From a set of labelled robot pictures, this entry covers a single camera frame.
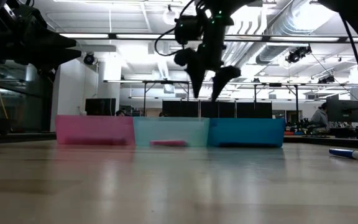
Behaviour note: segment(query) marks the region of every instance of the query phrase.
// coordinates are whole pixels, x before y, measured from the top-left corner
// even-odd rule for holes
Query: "plastic bin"
[[[131,117],[57,115],[59,144],[135,145]]]
[[[216,118],[211,119],[210,146],[282,147],[284,119]]]
[[[183,140],[188,146],[202,147],[208,142],[209,118],[134,118],[137,146],[151,141]]]

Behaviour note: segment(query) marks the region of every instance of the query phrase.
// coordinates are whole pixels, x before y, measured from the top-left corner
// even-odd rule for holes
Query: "pink bin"
[[[134,146],[134,120],[131,117],[57,115],[59,144]]]

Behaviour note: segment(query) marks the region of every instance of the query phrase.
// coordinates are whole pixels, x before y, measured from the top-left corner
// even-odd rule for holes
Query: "marker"
[[[329,153],[334,156],[340,156],[350,159],[358,159],[357,150],[347,150],[347,149],[330,149]]]

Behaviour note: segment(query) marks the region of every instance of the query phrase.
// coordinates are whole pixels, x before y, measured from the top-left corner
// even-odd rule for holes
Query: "teal bin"
[[[134,118],[137,146],[150,141],[183,140],[192,147],[208,143],[209,118]]]
[[[282,147],[284,119],[216,118],[209,122],[210,146]]]

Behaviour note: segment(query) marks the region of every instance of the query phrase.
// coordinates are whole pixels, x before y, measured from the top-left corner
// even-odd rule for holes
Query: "wall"
[[[99,80],[98,80],[98,92],[97,98],[115,98],[116,99],[116,111],[119,110],[120,105],[120,83],[105,83],[105,76],[109,76],[112,73],[112,68],[108,66],[108,62],[99,63]]]
[[[314,112],[324,102],[299,102],[299,110],[302,111],[303,118],[311,118]],[[273,110],[296,110],[295,102],[273,102]]]
[[[55,115],[78,115],[85,110],[85,99],[96,96],[98,74],[79,60],[60,66],[53,84],[51,131],[55,131]]]

